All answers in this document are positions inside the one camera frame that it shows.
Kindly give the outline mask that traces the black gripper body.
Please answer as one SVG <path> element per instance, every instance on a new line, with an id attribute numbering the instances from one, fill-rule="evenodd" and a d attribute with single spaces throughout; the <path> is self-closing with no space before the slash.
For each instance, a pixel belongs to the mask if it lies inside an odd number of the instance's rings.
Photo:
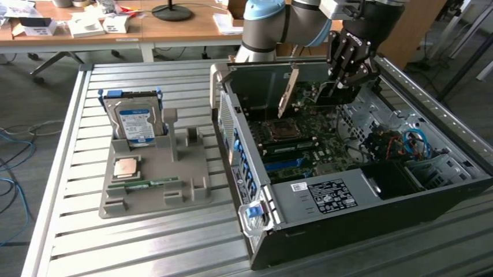
<path id="1" fill-rule="evenodd" d="M 404 1 L 349 1 L 341 30 L 341 53 L 368 57 L 386 40 L 405 11 Z"/>

